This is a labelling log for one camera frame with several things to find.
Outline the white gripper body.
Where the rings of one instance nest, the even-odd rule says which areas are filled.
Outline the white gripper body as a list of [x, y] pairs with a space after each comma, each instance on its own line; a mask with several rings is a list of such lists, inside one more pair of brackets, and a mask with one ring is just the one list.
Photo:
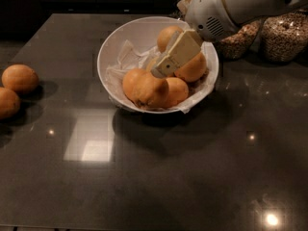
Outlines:
[[224, 0], [180, 0], [177, 7], [205, 41], [220, 41], [241, 29], [228, 14]]

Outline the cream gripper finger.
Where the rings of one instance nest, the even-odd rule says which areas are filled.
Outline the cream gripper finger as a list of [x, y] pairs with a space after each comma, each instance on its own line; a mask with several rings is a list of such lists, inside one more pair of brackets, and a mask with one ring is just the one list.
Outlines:
[[174, 73], [201, 51], [202, 43], [203, 39], [193, 29], [175, 32], [166, 51], [152, 66], [151, 73], [157, 78], [165, 78]]

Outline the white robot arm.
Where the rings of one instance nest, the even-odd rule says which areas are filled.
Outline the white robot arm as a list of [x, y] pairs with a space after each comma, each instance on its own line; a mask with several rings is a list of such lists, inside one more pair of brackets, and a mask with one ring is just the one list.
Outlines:
[[167, 77], [196, 56], [203, 42], [220, 41], [249, 22], [307, 5], [308, 0], [190, 0], [185, 12], [189, 28], [172, 35], [151, 73], [157, 78]]

